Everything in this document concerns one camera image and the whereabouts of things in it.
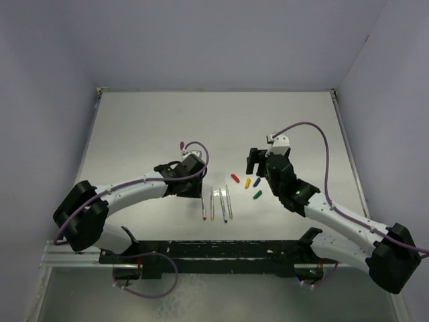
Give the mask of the red pen cap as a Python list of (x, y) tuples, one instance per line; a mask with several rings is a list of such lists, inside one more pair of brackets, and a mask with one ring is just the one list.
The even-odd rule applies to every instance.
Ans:
[(231, 178), (236, 182), (236, 183), (240, 183), (240, 179), (236, 174), (231, 174)]

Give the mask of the yellow whiteboard marker pen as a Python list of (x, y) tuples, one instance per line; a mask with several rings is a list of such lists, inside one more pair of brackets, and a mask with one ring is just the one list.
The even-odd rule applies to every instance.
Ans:
[(215, 220), (215, 204), (213, 187), (210, 188), (210, 220)]

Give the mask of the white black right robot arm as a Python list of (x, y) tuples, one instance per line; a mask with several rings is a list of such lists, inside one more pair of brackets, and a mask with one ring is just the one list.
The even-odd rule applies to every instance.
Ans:
[(252, 148), (246, 173), (265, 178), (273, 195), (290, 212), (340, 234), (336, 238), (318, 231), (298, 246), (299, 257), (305, 262), (324, 258), (348, 264), (368, 273), (383, 290), (399, 294), (422, 261), (409, 229), (341, 211), (317, 187), (296, 176), (288, 156)]

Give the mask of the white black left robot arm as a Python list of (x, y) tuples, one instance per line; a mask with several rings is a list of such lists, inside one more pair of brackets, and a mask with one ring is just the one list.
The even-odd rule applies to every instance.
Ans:
[(143, 176), (118, 184), (92, 185), (80, 181), (53, 214), (59, 228), (54, 243), (64, 237), (75, 252), (91, 246), (113, 252), (123, 263), (134, 261), (137, 240), (124, 226), (106, 222), (112, 214), (134, 204), (169, 196), (200, 198), (205, 163), (196, 154), (181, 161), (160, 164)]

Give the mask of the red whiteboard marker pen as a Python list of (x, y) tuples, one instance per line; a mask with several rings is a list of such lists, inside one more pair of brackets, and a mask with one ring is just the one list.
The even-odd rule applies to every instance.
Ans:
[(204, 202), (204, 196), (201, 196), (201, 207), (202, 207), (202, 219), (203, 221), (206, 221), (206, 207), (205, 207), (205, 202)]

